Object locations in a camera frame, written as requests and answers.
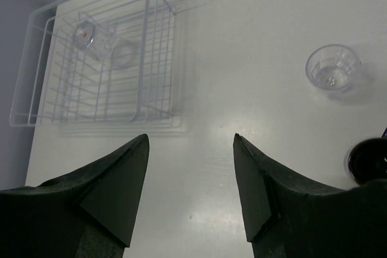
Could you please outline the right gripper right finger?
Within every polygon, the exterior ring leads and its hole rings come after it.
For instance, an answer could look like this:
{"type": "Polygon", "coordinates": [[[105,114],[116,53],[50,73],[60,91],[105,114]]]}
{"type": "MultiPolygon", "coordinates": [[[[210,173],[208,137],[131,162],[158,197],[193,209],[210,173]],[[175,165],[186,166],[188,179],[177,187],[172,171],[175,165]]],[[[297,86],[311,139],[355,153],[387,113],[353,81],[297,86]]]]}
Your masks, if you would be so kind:
{"type": "Polygon", "coordinates": [[[342,190],[273,160],[235,135],[235,175],[255,257],[385,257],[386,181],[342,190]]]}

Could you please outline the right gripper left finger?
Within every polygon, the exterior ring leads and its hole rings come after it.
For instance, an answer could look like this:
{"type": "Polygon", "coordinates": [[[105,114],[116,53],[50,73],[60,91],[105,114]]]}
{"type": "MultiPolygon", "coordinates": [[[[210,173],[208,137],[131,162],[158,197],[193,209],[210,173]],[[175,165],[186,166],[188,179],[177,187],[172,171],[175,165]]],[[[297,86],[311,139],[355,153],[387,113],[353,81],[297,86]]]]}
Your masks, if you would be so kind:
{"type": "Polygon", "coordinates": [[[2,257],[122,257],[131,244],[149,138],[36,187],[1,192],[2,257]]]}

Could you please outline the small clear glass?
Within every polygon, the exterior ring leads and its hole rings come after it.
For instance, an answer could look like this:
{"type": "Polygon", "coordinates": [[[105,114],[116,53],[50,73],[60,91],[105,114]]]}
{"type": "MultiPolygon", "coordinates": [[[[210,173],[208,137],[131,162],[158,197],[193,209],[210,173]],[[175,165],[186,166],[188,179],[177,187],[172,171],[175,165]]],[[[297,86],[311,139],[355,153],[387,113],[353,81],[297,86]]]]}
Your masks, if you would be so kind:
{"type": "Polygon", "coordinates": [[[308,57],[305,74],[317,91],[334,100],[353,89],[361,68],[360,58],[352,48],[328,44],[308,57]]]}

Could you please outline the large clear faceted glass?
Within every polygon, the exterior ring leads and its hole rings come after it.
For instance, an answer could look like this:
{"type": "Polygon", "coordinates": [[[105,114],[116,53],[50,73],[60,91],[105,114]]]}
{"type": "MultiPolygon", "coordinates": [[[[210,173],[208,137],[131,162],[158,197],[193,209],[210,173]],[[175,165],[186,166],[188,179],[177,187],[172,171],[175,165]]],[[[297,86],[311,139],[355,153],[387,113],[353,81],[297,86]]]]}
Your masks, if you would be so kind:
{"type": "Polygon", "coordinates": [[[105,60],[116,43],[114,32],[92,22],[79,23],[73,33],[73,46],[96,61],[105,60]]]}

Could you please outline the small black mug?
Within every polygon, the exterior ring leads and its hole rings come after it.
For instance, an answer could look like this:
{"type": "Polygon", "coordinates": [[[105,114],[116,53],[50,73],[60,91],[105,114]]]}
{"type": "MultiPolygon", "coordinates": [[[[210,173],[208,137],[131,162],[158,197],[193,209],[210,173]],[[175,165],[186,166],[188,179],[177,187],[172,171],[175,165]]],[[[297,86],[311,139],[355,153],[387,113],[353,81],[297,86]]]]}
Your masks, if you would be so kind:
{"type": "Polygon", "coordinates": [[[386,179],[386,129],[381,137],[363,140],[348,153],[348,173],[358,185],[386,179]]]}

